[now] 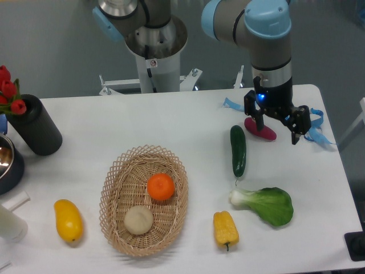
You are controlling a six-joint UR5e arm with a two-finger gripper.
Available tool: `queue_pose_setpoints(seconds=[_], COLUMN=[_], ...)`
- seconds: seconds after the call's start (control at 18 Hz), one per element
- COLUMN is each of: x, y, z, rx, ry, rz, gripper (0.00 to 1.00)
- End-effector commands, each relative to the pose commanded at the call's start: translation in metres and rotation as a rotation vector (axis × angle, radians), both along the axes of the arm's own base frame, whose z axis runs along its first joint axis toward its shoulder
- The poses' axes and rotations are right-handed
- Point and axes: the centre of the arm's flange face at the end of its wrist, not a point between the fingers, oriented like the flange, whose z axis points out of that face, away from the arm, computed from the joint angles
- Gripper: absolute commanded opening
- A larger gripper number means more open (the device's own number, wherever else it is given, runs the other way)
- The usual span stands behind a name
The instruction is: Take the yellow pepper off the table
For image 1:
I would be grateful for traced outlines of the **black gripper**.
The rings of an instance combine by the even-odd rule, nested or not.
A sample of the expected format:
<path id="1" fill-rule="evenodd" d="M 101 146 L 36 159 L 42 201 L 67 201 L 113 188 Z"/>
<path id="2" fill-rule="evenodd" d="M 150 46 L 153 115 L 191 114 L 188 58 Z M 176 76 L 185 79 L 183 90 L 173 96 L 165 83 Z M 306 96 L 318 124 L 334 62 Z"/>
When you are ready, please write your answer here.
<path id="1" fill-rule="evenodd" d="M 254 90 L 250 90 L 244 96 L 245 114 L 253 118 L 257 131 L 263 130 L 263 115 L 280 119 L 291 132 L 292 145 L 296 145 L 300 137 L 304 136 L 311 127 L 309 107 L 293 105 L 292 78 L 275 87 L 264 87 L 260 82 L 261 78 L 256 76 L 253 79 Z"/>

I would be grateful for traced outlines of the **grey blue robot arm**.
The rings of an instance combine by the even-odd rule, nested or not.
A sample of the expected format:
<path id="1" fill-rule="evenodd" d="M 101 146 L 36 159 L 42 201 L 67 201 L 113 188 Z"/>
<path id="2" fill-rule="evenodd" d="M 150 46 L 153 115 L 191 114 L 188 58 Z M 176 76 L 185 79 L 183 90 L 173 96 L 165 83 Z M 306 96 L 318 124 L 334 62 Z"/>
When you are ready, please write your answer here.
<path id="1" fill-rule="evenodd" d="M 180 54 L 188 33 L 169 1 L 99 1 L 92 11 L 103 33 L 124 41 L 135 56 L 143 93 L 180 91 Z M 248 50 L 254 88 L 244 110 L 263 130 L 263 117 L 280 121 L 297 143 L 311 126 L 309 108 L 293 105 L 291 19 L 288 1 L 210 1 L 204 33 Z"/>

